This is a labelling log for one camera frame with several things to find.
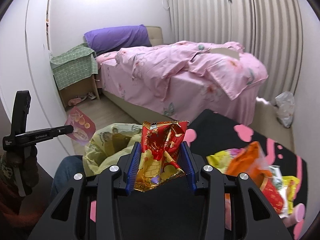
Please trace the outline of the pink cylinder container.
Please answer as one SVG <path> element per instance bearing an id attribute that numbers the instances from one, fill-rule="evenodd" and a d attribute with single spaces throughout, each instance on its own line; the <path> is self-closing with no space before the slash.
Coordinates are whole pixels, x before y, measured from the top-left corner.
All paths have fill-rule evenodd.
<path id="1" fill-rule="evenodd" d="M 304 219 L 305 216 L 305 205 L 299 203 L 293 208 L 293 212 L 288 216 L 282 219 L 284 225 L 289 228 Z"/>

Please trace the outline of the person's jeans leg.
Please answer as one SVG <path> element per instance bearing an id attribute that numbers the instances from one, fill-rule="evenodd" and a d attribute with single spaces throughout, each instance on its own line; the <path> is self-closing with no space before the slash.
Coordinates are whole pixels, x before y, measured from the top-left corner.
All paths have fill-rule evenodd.
<path id="1" fill-rule="evenodd" d="M 57 196 L 57 194 L 67 185 L 68 181 L 77 173 L 84 174 L 82 156 L 71 155 L 63 158 L 53 178 L 50 201 Z"/>

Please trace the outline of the green checked cloth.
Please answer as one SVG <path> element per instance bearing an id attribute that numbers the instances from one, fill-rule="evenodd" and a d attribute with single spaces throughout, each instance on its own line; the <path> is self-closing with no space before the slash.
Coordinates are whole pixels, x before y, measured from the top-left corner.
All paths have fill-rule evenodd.
<path id="1" fill-rule="evenodd" d="M 98 74 L 96 52 L 82 43 L 69 51 L 52 57 L 50 65 L 58 90 Z"/>

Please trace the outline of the yellow red snack packet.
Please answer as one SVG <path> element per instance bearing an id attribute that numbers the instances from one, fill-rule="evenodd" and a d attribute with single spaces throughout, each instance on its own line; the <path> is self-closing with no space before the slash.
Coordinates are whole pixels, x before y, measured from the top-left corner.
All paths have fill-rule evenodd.
<path id="1" fill-rule="evenodd" d="M 288 202 L 288 214 L 293 213 L 293 201 L 296 195 L 297 186 L 300 184 L 300 179 L 295 176 L 283 176 L 283 185 L 286 190 Z"/>

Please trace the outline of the black pink patterned tablecloth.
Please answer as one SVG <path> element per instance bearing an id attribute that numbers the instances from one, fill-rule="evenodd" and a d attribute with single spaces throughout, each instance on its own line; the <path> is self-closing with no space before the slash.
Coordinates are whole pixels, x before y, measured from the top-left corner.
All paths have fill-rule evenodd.
<path id="1" fill-rule="evenodd" d="M 197 134 L 191 151 L 226 175 L 246 172 L 261 181 L 260 154 L 251 147 L 259 142 L 272 173 L 271 183 L 284 201 L 282 221 L 291 239 L 299 239 L 308 194 L 306 162 L 272 139 L 209 110 L 190 127 Z M 117 203 L 118 239 L 202 239 L 208 230 L 204 223 L 207 198 L 194 195 L 185 178 L 119 197 Z"/>

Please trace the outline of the pink slippers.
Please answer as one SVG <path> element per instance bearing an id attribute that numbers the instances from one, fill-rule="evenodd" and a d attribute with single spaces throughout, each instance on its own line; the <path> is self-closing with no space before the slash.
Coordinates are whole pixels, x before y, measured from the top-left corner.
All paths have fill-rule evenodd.
<path id="1" fill-rule="evenodd" d="M 76 106 L 79 103 L 85 101 L 86 99 L 90 99 L 90 100 L 94 100 L 97 97 L 95 96 L 95 94 L 93 92 L 89 92 L 84 96 L 76 96 L 75 98 L 71 99 L 68 101 L 68 106 Z"/>

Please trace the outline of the yellow crumpled wrapper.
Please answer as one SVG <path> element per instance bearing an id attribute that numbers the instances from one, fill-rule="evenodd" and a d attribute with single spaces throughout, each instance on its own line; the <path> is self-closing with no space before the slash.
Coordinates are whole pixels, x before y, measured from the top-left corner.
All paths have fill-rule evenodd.
<path id="1" fill-rule="evenodd" d="M 241 149 L 231 148 L 206 156 L 208 164 L 225 173 L 231 161 L 241 152 Z"/>

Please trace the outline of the red gold snack bag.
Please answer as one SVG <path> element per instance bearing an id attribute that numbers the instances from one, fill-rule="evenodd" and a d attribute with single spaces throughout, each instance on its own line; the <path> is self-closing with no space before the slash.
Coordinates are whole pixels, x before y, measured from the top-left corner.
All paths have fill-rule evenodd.
<path id="1" fill-rule="evenodd" d="M 184 176 L 178 158 L 187 126 L 187 121 L 143 122 L 135 190 L 146 192 Z"/>

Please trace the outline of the green white milk pouch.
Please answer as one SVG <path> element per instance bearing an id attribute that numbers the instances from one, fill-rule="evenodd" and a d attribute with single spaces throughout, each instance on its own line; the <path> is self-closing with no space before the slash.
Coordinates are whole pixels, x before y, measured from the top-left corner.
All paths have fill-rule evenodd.
<path id="1" fill-rule="evenodd" d="M 287 196 L 286 196 L 287 186 L 284 185 L 283 177 L 280 171 L 280 166 L 270 165 L 269 169 L 272 173 L 272 184 L 277 189 L 278 193 L 281 195 L 284 201 L 284 205 L 279 213 L 279 217 L 283 219 L 289 216 L 288 214 L 289 205 L 288 205 Z"/>

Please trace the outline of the pink floral bed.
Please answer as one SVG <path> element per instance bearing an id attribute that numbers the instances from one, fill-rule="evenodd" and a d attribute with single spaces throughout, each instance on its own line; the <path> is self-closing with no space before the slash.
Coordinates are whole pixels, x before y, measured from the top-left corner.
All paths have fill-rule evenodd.
<path id="1" fill-rule="evenodd" d="M 248 125 L 268 77 L 237 42 L 121 48 L 96 61 L 103 93 L 138 121 L 146 120 L 143 111 L 193 121 L 210 109 Z"/>

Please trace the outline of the red envelope packet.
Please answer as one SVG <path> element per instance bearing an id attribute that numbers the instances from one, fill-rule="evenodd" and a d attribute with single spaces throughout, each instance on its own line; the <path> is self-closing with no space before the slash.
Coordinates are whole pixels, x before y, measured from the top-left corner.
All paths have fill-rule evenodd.
<path id="1" fill-rule="evenodd" d="M 67 134 L 72 140 L 85 146 L 96 132 L 95 123 L 78 107 L 73 107 L 67 116 L 65 125 L 71 125 L 73 132 Z"/>

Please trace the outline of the beige pleated curtain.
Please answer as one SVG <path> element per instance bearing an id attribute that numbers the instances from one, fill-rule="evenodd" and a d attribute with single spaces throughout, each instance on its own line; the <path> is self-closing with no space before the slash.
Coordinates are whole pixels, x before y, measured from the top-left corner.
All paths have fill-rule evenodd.
<path id="1" fill-rule="evenodd" d="M 239 42 L 266 67 L 266 100 L 297 87 L 303 51 L 298 0 L 169 0 L 176 41 Z"/>

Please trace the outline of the wooden nightstand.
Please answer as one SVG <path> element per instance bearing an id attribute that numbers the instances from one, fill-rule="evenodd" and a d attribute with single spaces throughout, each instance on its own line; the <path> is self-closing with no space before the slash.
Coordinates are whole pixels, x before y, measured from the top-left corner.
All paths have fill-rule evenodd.
<path id="1" fill-rule="evenodd" d="M 76 96 L 85 96 L 89 92 L 92 92 L 100 100 L 94 74 L 60 90 L 59 95 L 63 106 L 66 108 L 69 100 L 76 98 Z"/>

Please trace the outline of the red paper cup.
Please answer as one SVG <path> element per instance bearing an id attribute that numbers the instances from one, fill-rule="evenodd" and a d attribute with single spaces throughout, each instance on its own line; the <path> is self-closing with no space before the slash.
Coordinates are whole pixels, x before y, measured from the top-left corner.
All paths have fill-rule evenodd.
<path id="1" fill-rule="evenodd" d="M 276 187 L 272 184 L 270 178 L 265 177 L 263 179 L 262 185 L 260 187 L 261 192 L 266 197 L 266 199 L 270 202 L 271 206 L 274 208 L 277 214 L 281 214 L 284 207 L 284 199 L 276 189 Z"/>

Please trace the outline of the yellow bag lined trash bin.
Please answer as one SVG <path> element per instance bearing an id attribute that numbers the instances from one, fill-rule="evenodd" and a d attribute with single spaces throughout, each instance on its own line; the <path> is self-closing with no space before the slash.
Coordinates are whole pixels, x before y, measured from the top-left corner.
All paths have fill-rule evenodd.
<path id="1" fill-rule="evenodd" d="M 141 136 L 142 125 L 139 124 L 114 123 L 97 130 L 85 146 L 82 158 L 85 175 L 98 175 L 116 165 L 120 157 L 131 153 Z"/>

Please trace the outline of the white plastic bag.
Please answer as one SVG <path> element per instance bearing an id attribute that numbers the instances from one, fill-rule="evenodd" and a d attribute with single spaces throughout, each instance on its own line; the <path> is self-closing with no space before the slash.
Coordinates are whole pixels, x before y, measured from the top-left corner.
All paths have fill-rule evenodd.
<path id="1" fill-rule="evenodd" d="M 277 108 L 277 120 L 285 127 L 290 128 L 293 122 L 295 112 L 295 98 L 293 93 L 286 91 L 275 97 L 275 106 Z"/>

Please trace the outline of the purple pillow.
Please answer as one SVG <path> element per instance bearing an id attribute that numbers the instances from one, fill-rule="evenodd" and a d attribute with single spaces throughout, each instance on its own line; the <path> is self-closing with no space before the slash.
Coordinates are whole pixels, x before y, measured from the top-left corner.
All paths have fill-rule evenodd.
<path id="1" fill-rule="evenodd" d="M 147 28 L 142 24 L 95 29 L 86 32 L 84 38 L 97 56 L 121 48 L 151 46 Z"/>

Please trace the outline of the orange snack bag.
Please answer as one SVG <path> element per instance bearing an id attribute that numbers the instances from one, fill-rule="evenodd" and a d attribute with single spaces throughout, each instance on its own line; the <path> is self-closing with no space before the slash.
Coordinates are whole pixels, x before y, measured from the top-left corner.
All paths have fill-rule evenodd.
<path id="1" fill-rule="evenodd" d="M 271 178 L 272 173 L 268 167 L 265 154 L 259 144 L 254 141 L 242 149 L 229 163 L 226 175 L 237 176 L 246 173 L 250 178 L 257 182 L 266 178 Z"/>

